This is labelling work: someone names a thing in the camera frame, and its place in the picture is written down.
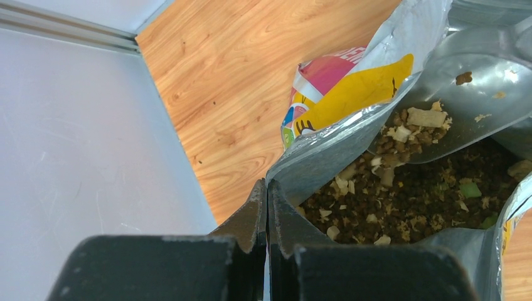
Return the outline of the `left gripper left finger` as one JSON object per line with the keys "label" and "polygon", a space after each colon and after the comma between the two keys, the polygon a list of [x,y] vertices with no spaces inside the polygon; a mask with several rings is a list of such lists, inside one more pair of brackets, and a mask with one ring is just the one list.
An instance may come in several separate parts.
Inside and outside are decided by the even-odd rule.
{"label": "left gripper left finger", "polygon": [[262,300],[266,185],[207,235],[98,235],[65,262],[49,300]]}

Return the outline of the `pet food bag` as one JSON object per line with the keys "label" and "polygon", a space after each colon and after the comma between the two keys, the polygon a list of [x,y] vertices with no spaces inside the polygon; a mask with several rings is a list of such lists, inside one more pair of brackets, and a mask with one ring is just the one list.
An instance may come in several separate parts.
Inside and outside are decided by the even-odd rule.
{"label": "pet food bag", "polygon": [[354,67],[324,88],[305,78],[269,170],[287,201],[340,245],[447,250],[476,300],[502,300],[503,256],[531,209],[531,116],[434,161],[452,118],[441,101],[394,108],[453,33],[531,20],[530,1],[403,1]]}

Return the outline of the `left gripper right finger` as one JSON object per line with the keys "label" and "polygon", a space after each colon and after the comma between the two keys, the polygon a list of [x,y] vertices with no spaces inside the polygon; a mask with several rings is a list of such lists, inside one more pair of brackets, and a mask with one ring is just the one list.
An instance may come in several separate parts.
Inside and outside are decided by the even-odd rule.
{"label": "left gripper right finger", "polygon": [[447,250],[418,245],[340,245],[268,185],[272,300],[476,300]]}

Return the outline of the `clear plastic scoop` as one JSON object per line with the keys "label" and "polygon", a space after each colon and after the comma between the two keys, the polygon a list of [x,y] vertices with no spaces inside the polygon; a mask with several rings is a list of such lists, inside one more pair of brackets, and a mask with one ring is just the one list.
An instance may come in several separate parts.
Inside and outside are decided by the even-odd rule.
{"label": "clear plastic scoop", "polygon": [[480,26],[446,37],[394,110],[430,108],[441,101],[452,118],[438,144],[411,162],[449,155],[531,116],[531,20]]}

